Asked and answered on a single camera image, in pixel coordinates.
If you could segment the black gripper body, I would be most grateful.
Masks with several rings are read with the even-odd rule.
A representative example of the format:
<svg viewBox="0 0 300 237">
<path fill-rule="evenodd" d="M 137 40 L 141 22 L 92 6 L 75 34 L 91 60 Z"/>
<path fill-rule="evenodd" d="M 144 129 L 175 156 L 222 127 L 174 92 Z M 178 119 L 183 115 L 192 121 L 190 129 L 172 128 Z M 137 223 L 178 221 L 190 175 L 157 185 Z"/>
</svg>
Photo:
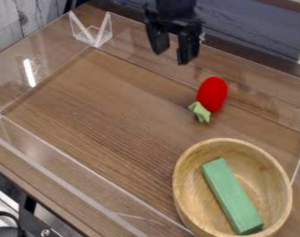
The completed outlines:
<svg viewBox="0 0 300 237">
<path fill-rule="evenodd" d="M 202 24 L 200 20 L 192 11 L 186 10 L 175 16 L 168 16 L 157 12 L 156 9 L 145 8 L 144 14 L 144 28 L 149 41 L 155 41 L 168 33 L 178 35 L 182 31 L 190 33 L 190 37 L 195 41 L 202 38 Z"/>
</svg>

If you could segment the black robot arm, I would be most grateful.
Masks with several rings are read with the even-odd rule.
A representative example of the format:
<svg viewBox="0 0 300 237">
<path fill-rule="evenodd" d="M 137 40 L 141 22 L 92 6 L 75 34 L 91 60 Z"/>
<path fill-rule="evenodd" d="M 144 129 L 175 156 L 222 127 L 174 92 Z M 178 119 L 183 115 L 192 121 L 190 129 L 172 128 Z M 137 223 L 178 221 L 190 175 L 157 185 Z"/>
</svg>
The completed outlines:
<svg viewBox="0 0 300 237">
<path fill-rule="evenodd" d="M 202 23 L 194 8 L 196 0 L 143 0 L 143 23 L 152 52 L 169 48 L 169 34 L 176 36 L 176 64 L 186 65 L 198 57 Z"/>
</svg>

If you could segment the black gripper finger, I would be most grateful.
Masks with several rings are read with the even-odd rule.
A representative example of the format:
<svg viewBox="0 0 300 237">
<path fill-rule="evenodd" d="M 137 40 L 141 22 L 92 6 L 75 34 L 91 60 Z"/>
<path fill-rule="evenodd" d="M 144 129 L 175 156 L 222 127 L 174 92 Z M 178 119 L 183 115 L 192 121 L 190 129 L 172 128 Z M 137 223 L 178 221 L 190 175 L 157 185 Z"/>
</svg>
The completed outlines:
<svg viewBox="0 0 300 237">
<path fill-rule="evenodd" d="M 165 29 L 155 22 L 145 24 L 145 33 L 151 49 L 156 55 L 161 54 L 169 47 L 169 37 Z"/>
<path fill-rule="evenodd" d="M 196 58 L 200 45 L 200 30 L 182 31 L 178 34 L 176 63 L 187 65 Z"/>
</svg>

